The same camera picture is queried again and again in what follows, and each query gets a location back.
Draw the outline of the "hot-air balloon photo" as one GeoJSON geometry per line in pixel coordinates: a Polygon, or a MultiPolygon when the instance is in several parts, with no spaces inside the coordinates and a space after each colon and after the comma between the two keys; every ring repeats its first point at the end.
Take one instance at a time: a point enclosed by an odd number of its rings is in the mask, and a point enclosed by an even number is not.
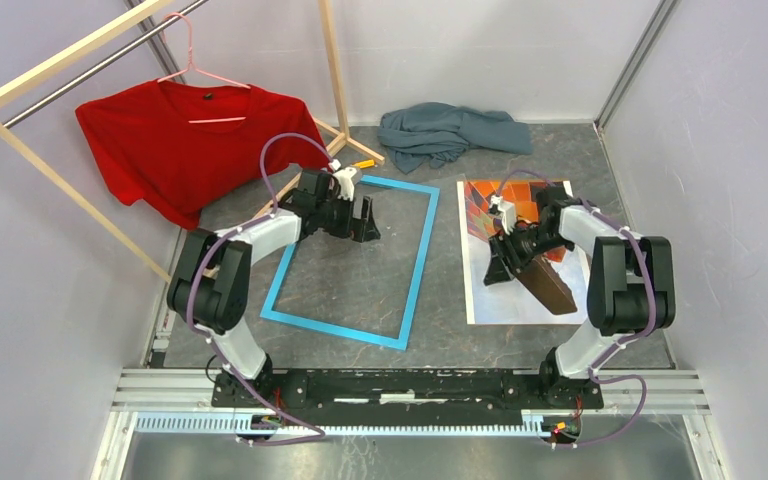
{"type": "Polygon", "coordinates": [[[590,265],[580,248],[556,248],[545,254],[545,264],[553,279],[561,280],[572,294],[573,309],[555,314],[543,306],[519,281],[492,286],[483,284],[490,262],[489,237],[495,232],[487,213],[488,197],[499,186],[498,180],[460,180],[457,182],[458,216],[466,302],[470,325],[573,325],[586,319],[586,287],[590,265]]]}

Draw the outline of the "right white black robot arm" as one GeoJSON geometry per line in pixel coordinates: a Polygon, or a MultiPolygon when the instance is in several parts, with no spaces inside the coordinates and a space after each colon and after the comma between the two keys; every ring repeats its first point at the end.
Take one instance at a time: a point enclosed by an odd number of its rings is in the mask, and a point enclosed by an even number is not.
{"type": "Polygon", "coordinates": [[[538,219],[526,222],[500,192],[487,198],[496,230],[483,282],[517,281],[554,314],[572,299],[546,265],[549,251],[582,250],[591,260],[587,318],[541,362],[534,396],[551,408],[601,405],[597,373],[620,350],[672,325],[676,315],[670,242],[614,223],[590,202],[563,187],[538,190],[538,219]]]}

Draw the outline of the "yellow handled screwdriver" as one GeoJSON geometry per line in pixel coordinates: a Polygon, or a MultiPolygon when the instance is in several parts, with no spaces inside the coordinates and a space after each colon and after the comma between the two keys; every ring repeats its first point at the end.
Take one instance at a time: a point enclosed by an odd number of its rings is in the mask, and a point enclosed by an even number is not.
{"type": "Polygon", "coordinates": [[[352,167],[355,167],[358,169],[366,169],[366,168],[373,168],[376,165],[377,165],[377,162],[374,159],[366,159],[366,160],[353,163],[352,167]]]}

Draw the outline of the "blue picture frame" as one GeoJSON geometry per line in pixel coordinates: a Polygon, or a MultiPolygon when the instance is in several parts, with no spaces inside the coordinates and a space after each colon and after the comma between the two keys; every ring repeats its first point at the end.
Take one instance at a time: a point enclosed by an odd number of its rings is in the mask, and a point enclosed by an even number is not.
{"type": "Polygon", "coordinates": [[[422,184],[368,175],[360,180],[361,184],[384,189],[403,190],[428,196],[428,204],[424,217],[424,225],[420,236],[416,259],[413,266],[411,282],[406,297],[405,310],[396,337],[387,337],[346,326],[326,323],[297,315],[283,313],[275,309],[275,305],[296,251],[296,245],[286,247],[275,272],[272,284],[267,292],[260,316],[262,319],[311,330],[318,333],[341,337],[353,341],[377,345],[390,349],[404,351],[407,349],[414,315],[422,283],[423,271],[426,265],[428,249],[433,232],[433,224],[439,205],[440,189],[422,184]]]}

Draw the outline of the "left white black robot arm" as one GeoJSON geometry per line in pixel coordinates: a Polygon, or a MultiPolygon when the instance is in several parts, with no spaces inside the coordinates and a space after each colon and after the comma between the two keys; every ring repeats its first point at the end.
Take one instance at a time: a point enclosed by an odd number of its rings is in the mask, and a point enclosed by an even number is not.
{"type": "Polygon", "coordinates": [[[355,204],[362,177],[356,167],[304,170],[268,213],[221,232],[196,229],[185,238],[167,306],[205,338],[250,407],[266,405],[274,394],[272,361],[244,319],[251,269],[318,231],[359,243],[380,239],[371,198],[355,204]]]}

